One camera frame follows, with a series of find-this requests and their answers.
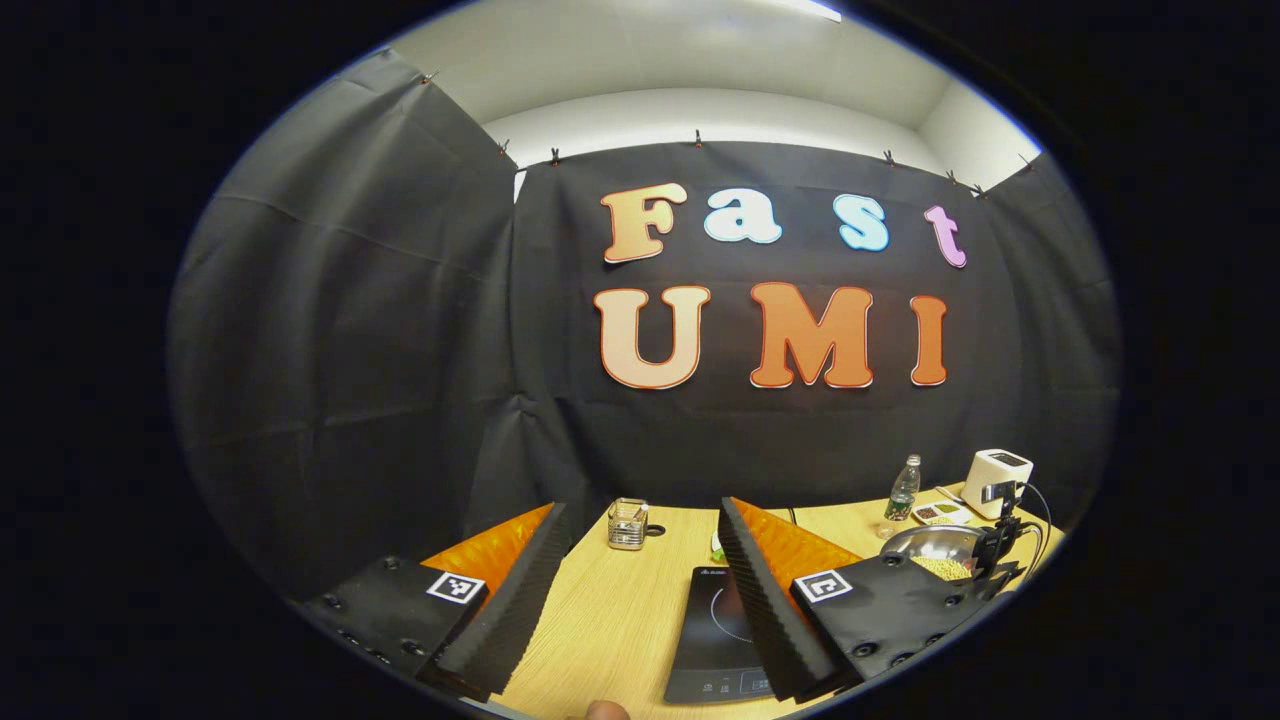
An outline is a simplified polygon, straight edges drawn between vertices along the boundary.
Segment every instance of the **plastic bottle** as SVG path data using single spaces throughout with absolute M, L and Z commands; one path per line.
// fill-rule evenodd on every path
M 920 456 L 908 455 L 906 466 L 897 474 L 893 489 L 888 493 L 884 519 L 906 520 L 910 516 L 911 506 L 915 505 L 915 493 L 918 492 L 920 492 Z

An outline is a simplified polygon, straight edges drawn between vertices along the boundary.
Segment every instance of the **wooden table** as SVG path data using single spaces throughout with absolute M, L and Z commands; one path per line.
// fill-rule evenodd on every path
M 960 484 L 950 486 L 959 493 Z M 922 492 L 916 502 L 946 500 L 937 489 Z M 884 500 L 795 509 L 796 523 L 863 557 L 879 553 L 884 541 L 876 525 Z M 771 510 L 790 520 L 783 510 Z M 1041 521 L 1023 510 L 1023 518 Z M 640 551 L 611 548 L 602 515 L 561 564 L 524 660 L 493 702 L 535 717 L 562 720 L 581 716 L 593 700 L 621 703 L 635 720 L 778 717 L 820 702 L 797 706 L 772 697 L 723 705 L 666 705 L 662 701 L 684 623 L 689 579 L 710 559 L 710 536 L 718 510 L 653 506 L 649 521 L 667 528 L 645 541 Z M 895 532 L 919 527 L 915 520 L 891 523 Z M 989 525 L 974 518 L 970 525 Z M 1055 528 L 1046 557 L 1061 539 Z M 1007 560 L 1030 565 L 1034 534 L 1023 537 Z M 1012 580 L 1016 589 L 1023 578 Z

